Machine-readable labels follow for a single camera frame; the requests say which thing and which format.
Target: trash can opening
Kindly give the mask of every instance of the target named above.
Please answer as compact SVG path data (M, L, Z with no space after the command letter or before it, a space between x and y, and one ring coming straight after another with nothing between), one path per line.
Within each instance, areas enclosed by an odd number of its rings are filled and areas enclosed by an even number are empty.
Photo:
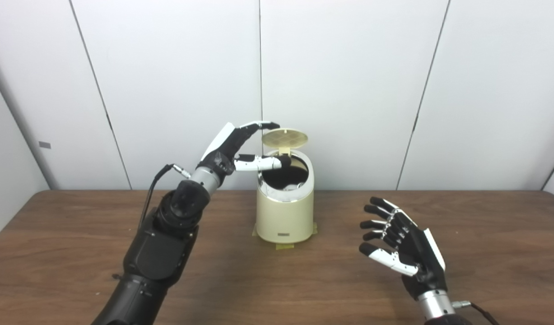
M292 191L299 189L309 177L305 162L294 155L291 156L291 166L262 172L267 185L276 190Z

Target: robotic wrist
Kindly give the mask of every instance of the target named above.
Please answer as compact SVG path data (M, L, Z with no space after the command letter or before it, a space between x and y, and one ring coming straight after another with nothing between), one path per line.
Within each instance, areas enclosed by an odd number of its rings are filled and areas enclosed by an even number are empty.
M416 301L428 292L447 292L447 284L443 274L436 276L433 272L419 272L414 276L401 276L401 282L411 298Z
M419 303L426 320L456 313L445 290L430 290L419 295L415 300Z

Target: lid hinge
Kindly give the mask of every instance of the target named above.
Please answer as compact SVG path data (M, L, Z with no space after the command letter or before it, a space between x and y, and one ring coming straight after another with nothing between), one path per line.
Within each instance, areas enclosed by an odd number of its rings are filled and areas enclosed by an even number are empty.
M287 156L291 156L291 148L279 148L279 156L282 156L286 154Z

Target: perforated lid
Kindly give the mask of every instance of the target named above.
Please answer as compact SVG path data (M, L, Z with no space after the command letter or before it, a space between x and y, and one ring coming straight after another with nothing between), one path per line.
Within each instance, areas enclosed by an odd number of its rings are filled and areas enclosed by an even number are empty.
M276 128L263 135L263 144L271 148L279 148L281 154L289 152L290 148L299 148L307 143L305 133L292 128Z

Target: white robotic hand part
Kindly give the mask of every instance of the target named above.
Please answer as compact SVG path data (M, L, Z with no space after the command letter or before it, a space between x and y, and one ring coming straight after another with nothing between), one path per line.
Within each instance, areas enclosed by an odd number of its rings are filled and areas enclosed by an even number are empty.
M285 159L256 158L254 155L242 155L244 158L235 159L242 145L255 132L275 128L279 128L279 124L270 121L253 121L240 127L227 123L209 144L197 167L203 167L215 173L219 178L219 186L227 175L231 175L236 170L258 171L281 168L284 166Z
M438 243L435 242L435 239L433 238L433 235L431 234L431 231L429 228L423 231L425 234L425 238L427 238L427 241L429 242L429 245L431 246L431 249L433 250L433 253L435 254L436 259L439 262L439 265L442 266L443 271L446 271L446 262L443 259L442 253L439 250Z
M223 146L223 144L226 145L226 144L228 144L227 142L232 142L229 137L231 135L235 135L235 130L243 131L243 132L241 132L242 133L241 136L235 137L233 139L234 142L238 142L239 140L241 140L240 138L242 138L244 136L246 136L246 139L244 139L244 140L247 140L257 130L266 130L266 129L272 130L272 129L275 129L275 128L279 128L279 124L271 122L271 121L252 121L250 123L243 124L242 126L240 126L238 128L236 128L232 123L229 122L229 123L225 124L225 126L221 129L221 131L217 134L217 136L209 144L209 146L205 150L205 153L200 158L200 160L204 160L204 158L209 153L211 153L214 150L218 150L219 148L221 148L221 146Z
M290 165L291 158L289 156L260 157L254 154L240 154L239 158L235 159L236 171L266 171Z
M399 253L397 251L393 253L387 252L382 248L374 248L371 246L365 247L365 251L361 251L365 255L369 256L370 259L377 261L386 267L397 271L403 275L413 276L419 270L417 266L407 265L399 261Z

